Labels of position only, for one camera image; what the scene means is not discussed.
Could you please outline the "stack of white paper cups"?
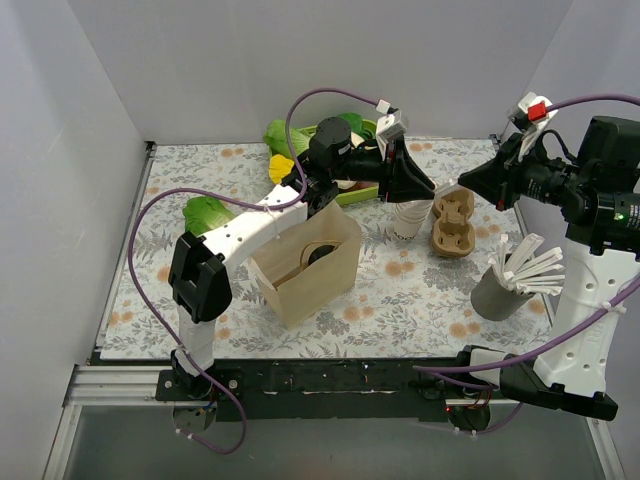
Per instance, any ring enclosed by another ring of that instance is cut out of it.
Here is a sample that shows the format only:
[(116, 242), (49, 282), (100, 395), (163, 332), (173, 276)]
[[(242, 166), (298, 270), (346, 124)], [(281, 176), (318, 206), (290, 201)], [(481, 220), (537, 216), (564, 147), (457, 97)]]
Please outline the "stack of white paper cups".
[(400, 240), (412, 240), (431, 214), (432, 200), (417, 200), (395, 205), (393, 233)]

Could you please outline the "brown pulp cup carrier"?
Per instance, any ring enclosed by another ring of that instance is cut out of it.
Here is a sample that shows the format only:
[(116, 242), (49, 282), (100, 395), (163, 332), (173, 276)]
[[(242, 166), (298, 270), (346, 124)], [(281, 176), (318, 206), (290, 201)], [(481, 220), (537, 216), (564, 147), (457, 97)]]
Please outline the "brown pulp cup carrier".
[(437, 254), (462, 258), (475, 249), (475, 230), (470, 223), (474, 213), (474, 194), (465, 188), (437, 198), (432, 206), (435, 221), (431, 245)]

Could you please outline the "black plastic cup lid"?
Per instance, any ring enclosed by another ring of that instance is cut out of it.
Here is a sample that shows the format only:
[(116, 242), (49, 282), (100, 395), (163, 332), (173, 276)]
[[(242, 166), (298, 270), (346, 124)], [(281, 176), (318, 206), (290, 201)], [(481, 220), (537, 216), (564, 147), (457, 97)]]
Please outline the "black plastic cup lid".
[(317, 248), (315, 248), (311, 254), (309, 255), (307, 264), (308, 265), (312, 265), (313, 263), (315, 263), (316, 261), (318, 261), (319, 259), (329, 255), (330, 253), (332, 253), (335, 250), (335, 246), (334, 245), (321, 245)]

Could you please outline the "brown paper takeout bag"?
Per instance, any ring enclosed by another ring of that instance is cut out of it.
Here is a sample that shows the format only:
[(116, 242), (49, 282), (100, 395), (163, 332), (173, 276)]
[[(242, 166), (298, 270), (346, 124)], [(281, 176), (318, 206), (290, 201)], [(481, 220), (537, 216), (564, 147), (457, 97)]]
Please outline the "brown paper takeout bag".
[[(257, 250), (249, 265), (266, 303), (291, 330), (355, 283), (362, 230), (335, 202)], [(321, 245), (335, 250), (312, 265)]]

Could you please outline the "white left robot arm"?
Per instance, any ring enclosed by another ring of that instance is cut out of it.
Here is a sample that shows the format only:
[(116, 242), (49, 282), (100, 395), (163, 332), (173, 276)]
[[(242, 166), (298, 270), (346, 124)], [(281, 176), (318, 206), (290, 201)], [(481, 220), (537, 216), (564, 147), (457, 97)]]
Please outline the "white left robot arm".
[(233, 299), (230, 274), (269, 241), (333, 204), (339, 182), (373, 182), (389, 203), (434, 198), (436, 186), (410, 157), (405, 132), (401, 112), (392, 109), (378, 119), (370, 142), (354, 146), (348, 122), (327, 118), (297, 165), (251, 211), (203, 234), (179, 237), (169, 274), (180, 319), (171, 364), (188, 398), (200, 400), (212, 390), (212, 336)]

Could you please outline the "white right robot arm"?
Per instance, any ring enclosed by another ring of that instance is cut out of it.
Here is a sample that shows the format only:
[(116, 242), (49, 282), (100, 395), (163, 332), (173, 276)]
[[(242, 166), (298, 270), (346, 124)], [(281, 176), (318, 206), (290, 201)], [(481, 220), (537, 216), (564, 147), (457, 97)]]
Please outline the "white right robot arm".
[(506, 398), (611, 421), (618, 406), (606, 393), (608, 352), (623, 302), (639, 286), (639, 124), (593, 117), (569, 161), (549, 158), (541, 139), (520, 157), (522, 142), (512, 135), (459, 177), (500, 211), (526, 196), (559, 207), (568, 224), (552, 347), (501, 365), (497, 382)]

